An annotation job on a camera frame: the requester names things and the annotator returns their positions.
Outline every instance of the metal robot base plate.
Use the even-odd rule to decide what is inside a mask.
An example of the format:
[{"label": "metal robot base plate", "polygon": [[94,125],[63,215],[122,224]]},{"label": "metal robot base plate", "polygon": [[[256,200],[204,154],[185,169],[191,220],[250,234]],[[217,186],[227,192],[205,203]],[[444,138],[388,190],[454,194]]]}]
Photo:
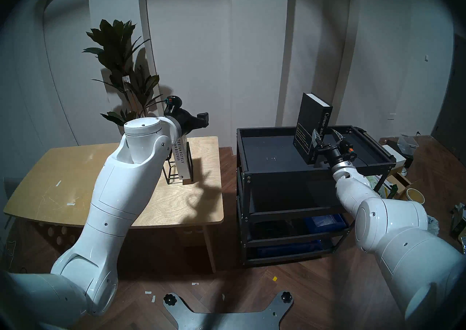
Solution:
[{"label": "metal robot base plate", "polygon": [[256,330],[279,329],[280,320],[293,304],[287,291],[280,291],[270,305],[260,312],[203,314],[192,312],[177,294],[164,297],[164,306],[175,318],[179,330]]}]

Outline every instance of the clear plastic box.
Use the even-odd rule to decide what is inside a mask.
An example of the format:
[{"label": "clear plastic box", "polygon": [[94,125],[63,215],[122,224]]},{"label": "clear plastic box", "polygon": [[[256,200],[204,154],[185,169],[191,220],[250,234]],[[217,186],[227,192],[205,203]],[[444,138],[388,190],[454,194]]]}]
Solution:
[{"label": "clear plastic box", "polygon": [[413,137],[407,136],[405,134],[400,135],[397,144],[401,152],[409,156],[413,156],[414,151],[419,147],[418,143],[416,140],[414,140]]}]

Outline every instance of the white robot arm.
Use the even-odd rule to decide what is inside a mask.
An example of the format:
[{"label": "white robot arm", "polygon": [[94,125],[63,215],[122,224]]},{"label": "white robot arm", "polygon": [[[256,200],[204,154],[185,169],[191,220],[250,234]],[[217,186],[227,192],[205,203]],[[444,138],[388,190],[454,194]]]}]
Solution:
[{"label": "white robot arm", "polygon": [[382,199],[350,161],[332,166],[336,195],[356,221],[356,245],[374,254],[408,326],[423,324],[465,269],[465,257],[427,230],[423,206]]},{"label": "white robot arm", "polygon": [[50,274],[10,274],[24,303],[43,323],[69,327],[83,314],[102,315],[116,293],[116,261],[128,229],[151,199],[172,145],[208,125],[169,96],[165,117],[127,122],[120,145],[100,171],[78,241]]}]

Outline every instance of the tabletop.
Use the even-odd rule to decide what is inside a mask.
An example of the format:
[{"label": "tabletop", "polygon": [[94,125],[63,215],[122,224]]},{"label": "tabletop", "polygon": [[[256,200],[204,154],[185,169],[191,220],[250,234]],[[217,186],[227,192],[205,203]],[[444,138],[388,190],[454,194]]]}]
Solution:
[{"label": "tabletop", "polygon": [[[223,222],[219,143],[215,136],[188,138],[193,181],[167,184],[162,172],[149,204],[132,228],[198,226]],[[4,208],[39,222],[83,226],[97,176],[118,143],[53,148],[34,165]]]}]

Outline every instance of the book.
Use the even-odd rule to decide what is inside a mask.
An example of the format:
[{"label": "book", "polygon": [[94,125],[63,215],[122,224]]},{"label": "book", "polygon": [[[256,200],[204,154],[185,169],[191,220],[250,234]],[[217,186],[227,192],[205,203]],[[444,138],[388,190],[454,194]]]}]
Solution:
[{"label": "book", "polygon": [[315,94],[302,94],[293,145],[308,165],[315,164],[317,160],[317,153],[312,146],[312,133],[316,130],[323,139],[332,108]]}]

